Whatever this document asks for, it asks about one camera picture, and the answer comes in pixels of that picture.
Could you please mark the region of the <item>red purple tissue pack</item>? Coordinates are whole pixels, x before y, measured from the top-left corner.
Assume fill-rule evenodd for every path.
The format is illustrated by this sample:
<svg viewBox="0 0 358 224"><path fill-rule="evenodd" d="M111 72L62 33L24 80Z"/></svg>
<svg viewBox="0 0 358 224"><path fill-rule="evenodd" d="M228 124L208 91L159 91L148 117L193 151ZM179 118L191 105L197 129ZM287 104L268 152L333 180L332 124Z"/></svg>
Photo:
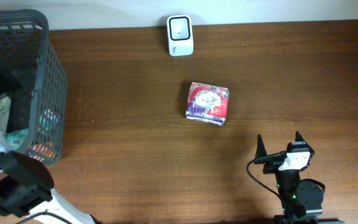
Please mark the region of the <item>red purple tissue pack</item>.
<svg viewBox="0 0 358 224"><path fill-rule="evenodd" d="M227 118L229 89L192 82L188 92L186 119L223 126Z"/></svg>

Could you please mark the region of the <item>small orange tissue pack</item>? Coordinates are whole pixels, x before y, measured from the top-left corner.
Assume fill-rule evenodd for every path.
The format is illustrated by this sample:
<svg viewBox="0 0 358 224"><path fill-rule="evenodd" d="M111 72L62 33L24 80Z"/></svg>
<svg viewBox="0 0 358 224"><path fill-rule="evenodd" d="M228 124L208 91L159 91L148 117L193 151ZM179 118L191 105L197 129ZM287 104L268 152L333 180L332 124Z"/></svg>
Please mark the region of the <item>small orange tissue pack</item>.
<svg viewBox="0 0 358 224"><path fill-rule="evenodd" d="M53 142L49 141L46 144L35 144L30 148L29 157L40 162L50 162L54 160L56 154L53 151Z"/></svg>

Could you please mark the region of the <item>small teal tissue pack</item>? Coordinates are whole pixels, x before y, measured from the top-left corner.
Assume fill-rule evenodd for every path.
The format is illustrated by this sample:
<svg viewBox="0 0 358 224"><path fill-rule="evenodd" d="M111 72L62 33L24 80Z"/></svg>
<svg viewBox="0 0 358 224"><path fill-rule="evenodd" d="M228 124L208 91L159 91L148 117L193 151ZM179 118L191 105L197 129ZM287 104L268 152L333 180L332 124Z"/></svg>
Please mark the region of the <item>small teal tissue pack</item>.
<svg viewBox="0 0 358 224"><path fill-rule="evenodd" d="M55 124L58 124L60 117L56 115L52 110L46 109L43 114L40 115L38 131L44 133L44 131L51 131Z"/></svg>

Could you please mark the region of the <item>teal wet wipes pack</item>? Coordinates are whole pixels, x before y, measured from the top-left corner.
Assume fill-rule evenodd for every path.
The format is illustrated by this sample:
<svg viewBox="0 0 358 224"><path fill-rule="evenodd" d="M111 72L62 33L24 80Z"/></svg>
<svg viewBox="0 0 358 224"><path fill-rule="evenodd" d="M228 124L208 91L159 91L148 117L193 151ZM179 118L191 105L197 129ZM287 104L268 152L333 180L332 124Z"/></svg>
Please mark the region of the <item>teal wet wipes pack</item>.
<svg viewBox="0 0 358 224"><path fill-rule="evenodd" d="M20 146L25 141L29 130L28 129L20 129L10 133L5 134L5 139L7 144L12 150L16 150L20 148Z"/></svg>

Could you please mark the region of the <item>white floral cream tube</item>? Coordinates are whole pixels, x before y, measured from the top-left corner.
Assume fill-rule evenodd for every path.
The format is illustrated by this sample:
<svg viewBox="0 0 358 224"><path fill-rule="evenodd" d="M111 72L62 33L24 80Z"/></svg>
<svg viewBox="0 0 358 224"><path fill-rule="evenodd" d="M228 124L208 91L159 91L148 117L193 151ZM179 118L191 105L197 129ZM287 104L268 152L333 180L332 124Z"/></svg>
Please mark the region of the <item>white floral cream tube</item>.
<svg viewBox="0 0 358 224"><path fill-rule="evenodd" d="M9 121L9 113L11 109L11 98L5 96L0 99L0 129L3 135L6 134L7 124Z"/></svg>

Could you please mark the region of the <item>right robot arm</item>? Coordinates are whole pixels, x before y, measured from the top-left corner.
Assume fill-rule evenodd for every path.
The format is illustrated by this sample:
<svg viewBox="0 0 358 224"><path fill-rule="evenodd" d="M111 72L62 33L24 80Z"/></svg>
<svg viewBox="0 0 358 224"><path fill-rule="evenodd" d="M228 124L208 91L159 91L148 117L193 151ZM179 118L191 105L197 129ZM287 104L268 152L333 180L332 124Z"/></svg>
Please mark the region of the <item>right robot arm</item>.
<svg viewBox="0 0 358 224"><path fill-rule="evenodd" d="M275 154L267 154L262 136L257 136L255 157L246 171L256 183L280 199L282 215L273 218L274 223L342 223L338 219L319 219L323 213L322 203L326 187L314 179L301 179L300 172L310 166L315 154L314 149L299 132L295 140L289 142L287 149ZM277 190L272 190L257 180L249 170L251 164L262 164L264 174L274 174Z"/></svg>

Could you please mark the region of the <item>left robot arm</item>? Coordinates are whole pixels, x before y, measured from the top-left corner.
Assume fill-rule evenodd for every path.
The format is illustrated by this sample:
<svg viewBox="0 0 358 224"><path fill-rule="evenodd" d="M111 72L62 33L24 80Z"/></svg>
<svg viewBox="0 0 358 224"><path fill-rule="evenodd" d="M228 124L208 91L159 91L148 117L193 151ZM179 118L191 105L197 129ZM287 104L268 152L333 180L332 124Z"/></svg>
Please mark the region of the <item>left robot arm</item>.
<svg viewBox="0 0 358 224"><path fill-rule="evenodd" d="M0 68L0 96L21 87L11 71ZM0 216L14 215L21 223L98 223L54 188L47 168L10 149L0 128Z"/></svg>

